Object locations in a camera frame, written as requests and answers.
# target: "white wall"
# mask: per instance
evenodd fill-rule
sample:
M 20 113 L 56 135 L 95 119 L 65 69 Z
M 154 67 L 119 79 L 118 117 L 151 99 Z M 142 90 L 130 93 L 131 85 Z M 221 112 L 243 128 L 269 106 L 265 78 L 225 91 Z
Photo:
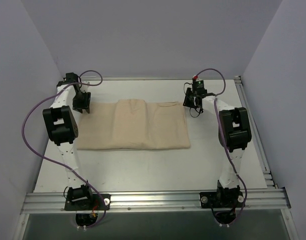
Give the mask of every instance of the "white wall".
M 215 67 L 232 78 L 244 72 L 281 0 L 22 2 L 62 75 L 191 77 Z
M 283 0 L 243 75 L 273 177 L 306 239 L 306 0 Z
M 12 238 L 41 164 L 22 141 L 22 121 L 33 105 L 55 93 L 60 78 L 20 0 L 0 1 L 0 240 Z M 43 153 L 47 136 L 41 109 L 27 136 Z

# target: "white table surface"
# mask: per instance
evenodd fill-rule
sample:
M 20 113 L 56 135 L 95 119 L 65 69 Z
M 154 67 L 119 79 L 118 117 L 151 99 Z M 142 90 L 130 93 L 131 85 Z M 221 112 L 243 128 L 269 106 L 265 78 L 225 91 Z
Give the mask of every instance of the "white table surface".
M 113 103 L 119 99 L 183 102 L 185 82 L 191 81 L 105 80 L 100 86 L 89 87 L 88 90 L 91 101 L 102 103 Z M 218 93 L 223 88 L 223 81 L 205 80 L 204 85 L 209 92 Z M 219 99 L 241 107 L 233 80 L 227 80 L 226 91 Z M 73 112 L 78 122 L 80 114 Z M 218 139 L 216 116 L 205 111 L 198 118 L 192 118 L 186 108 L 186 118 L 191 148 L 79 150 L 84 175 L 100 192 L 216 190 L 225 156 Z M 51 141 L 47 144 L 45 155 L 62 162 L 56 145 Z M 267 188 L 253 141 L 243 155 L 240 176 L 248 189 Z M 63 192 L 67 185 L 65 169 L 43 160 L 34 191 Z

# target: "folded fabric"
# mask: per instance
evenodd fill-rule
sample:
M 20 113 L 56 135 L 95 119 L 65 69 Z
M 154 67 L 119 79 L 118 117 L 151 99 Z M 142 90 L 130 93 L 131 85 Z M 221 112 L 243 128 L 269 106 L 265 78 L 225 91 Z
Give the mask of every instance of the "folded fabric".
M 77 149 L 181 149 L 190 140 L 184 107 L 179 102 L 147 103 L 140 99 L 92 102 L 79 121 Z

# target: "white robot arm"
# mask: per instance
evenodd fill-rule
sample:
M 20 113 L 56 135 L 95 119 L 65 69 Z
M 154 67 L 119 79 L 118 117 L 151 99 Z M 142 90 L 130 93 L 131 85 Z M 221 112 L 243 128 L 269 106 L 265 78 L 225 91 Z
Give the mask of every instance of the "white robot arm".
M 66 85 L 61 85 L 57 87 L 57 92 L 61 92 L 63 90 L 63 88 Z M 82 93 L 86 93 L 88 89 L 88 86 L 82 85 L 82 87 L 80 88 Z M 62 107 L 69 107 L 72 106 L 72 102 L 73 102 L 73 98 L 76 95 L 76 91 L 74 86 L 69 86 L 68 88 L 66 88 L 62 94 L 60 94 L 59 96 L 57 96 L 53 102 L 53 104 L 49 107 L 49 109 L 52 110 L 60 110 Z M 63 118 L 59 118 L 57 119 L 57 121 L 54 122 L 54 125 L 64 125 L 64 119 Z M 77 172 L 81 177 L 85 178 L 83 171 L 81 169 L 81 165 L 80 165 L 80 161 L 79 161 L 79 156 L 77 154 L 77 149 L 74 145 L 74 143 L 70 143 L 70 142 L 61 142 L 60 144 L 56 144 L 57 145 L 57 149 L 58 151 L 61 153 L 62 159 L 63 159 L 63 163 L 65 165 L 70 166 L 75 172 Z M 78 177 L 76 177 L 76 175 L 74 173 L 72 173 L 71 170 L 66 168 L 66 176 L 68 179 L 68 187 L 72 187 L 73 189 L 75 188 L 79 188 L 81 185 L 84 185 L 84 182 L 82 182 Z
M 207 96 L 205 98 L 203 98 L 202 103 L 203 103 L 203 109 L 212 113 L 212 114 L 216 114 L 215 113 L 215 109 L 214 109 L 214 100 L 215 100 L 215 96 Z M 219 112 L 226 110 L 226 111 L 234 111 L 236 108 L 234 106 L 231 106 L 227 103 L 225 103 L 222 100 L 217 100 L 217 109 Z M 239 173 L 240 168 L 241 168 L 241 161 L 242 161 L 242 156 L 244 154 L 244 149 L 243 148 L 237 148 L 234 149 L 232 152 L 229 151 L 229 157 L 231 158 L 235 169 L 237 170 L 237 172 Z M 221 184 L 221 186 L 225 189 L 233 189 L 233 188 L 237 188 L 239 186 L 239 179 L 236 176 L 232 165 L 230 164 L 230 162 L 228 161 L 227 155 L 225 154 L 225 152 L 223 151 L 223 165 L 222 165 L 222 172 L 221 175 L 219 177 L 219 183 Z
M 198 79 L 196 75 L 193 77 L 192 83 L 189 84 L 192 87 L 186 89 L 183 106 L 195 109 L 198 116 L 205 110 L 216 115 L 219 122 L 218 139 L 222 147 L 225 148 L 222 172 L 217 181 L 216 192 L 200 192 L 201 207 L 211 209 L 219 223 L 230 224 L 236 218 L 235 209 L 242 208 L 245 204 L 243 194 L 240 191 L 238 174 L 244 150 L 252 139 L 248 112 L 244 107 L 230 106 L 219 99 L 216 100 L 215 105 L 216 95 L 208 92 L 204 88 L 204 81 Z M 220 128 L 223 132 L 223 140 L 220 136 Z M 231 210 L 215 213 L 214 209 L 216 208 L 230 208 Z
M 78 75 L 72 72 L 66 74 L 65 80 L 57 84 L 57 92 L 63 92 L 55 98 L 50 108 L 43 110 L 43 118 L 48 137 L 57 145 L 63 163 L 87 180 L 83 175 L 74 145 L 74 139 L 79 136 L 79 130 L 70 106 L 80 113 L 83 110 L 90 113 L 91 93 L 87 92 L 87 86 L 80 87 L 78 82 Z M 83 204 L 86 206 L 88 202 L 93 202 L 93 193 L 90 187 L 76 177 L 70 169 L 66 169 L 66 175 L 68 180 L 66 203 L 84 201 L 85 204 Z

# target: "black cable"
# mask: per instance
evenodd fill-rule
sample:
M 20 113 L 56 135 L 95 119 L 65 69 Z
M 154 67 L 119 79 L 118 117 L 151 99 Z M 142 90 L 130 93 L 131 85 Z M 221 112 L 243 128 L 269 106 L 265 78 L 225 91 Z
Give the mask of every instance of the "black cable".
M 184 91 L 184 94 L 185 94 L 185 96 L 186 96 L 187 93 L 185 92 L 185 84 L 192 85 L 192 83 L 186 82 L 186 83 L 184 83 L 184 85 L 183 85 L 183 91 Z
M 236 218 L 236 207 L 237 204 L 234 204 L 231 210 L 220 210 L 215 212 L 212 204 L 210 204 L 210 208 L 215 220 L 222 225 L 229 225 L 234 221 Z
M 80 76 L 77 76 L 78 77 L 78 81 L 80 82 L 80 83 L 82 83 L 82 79 L 80 78 Z
M 63 197 L 65 198 L 65 200 L 67 200 L 67 197 L 65 196 L 65 190 L 68 188 L 69 186 L 66 186 L 66 188 L 64 188 L 64 191 L 63 191 Z
M 198 113 L 198 115 L 197 116 L 192 116 L 191 109 L 192 109 L 192 107 L 189 108 L 189 114 L 191 115 L 192 118 L 197 118 L 203 112 L 201 109 L 199 111 L 197 111 L 195 108 L 193 108 Z

